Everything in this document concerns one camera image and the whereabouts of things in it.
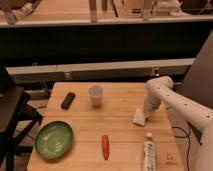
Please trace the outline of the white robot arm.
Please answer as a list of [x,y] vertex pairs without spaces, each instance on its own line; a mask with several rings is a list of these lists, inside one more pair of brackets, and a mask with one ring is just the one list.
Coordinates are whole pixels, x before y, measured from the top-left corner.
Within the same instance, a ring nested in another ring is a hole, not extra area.
[[150,118],[164,102],[202,132],[196,171],[213,171],[213,110],[172,90],[169,76],[150,79],[146,83],[147,94],[143,112]]

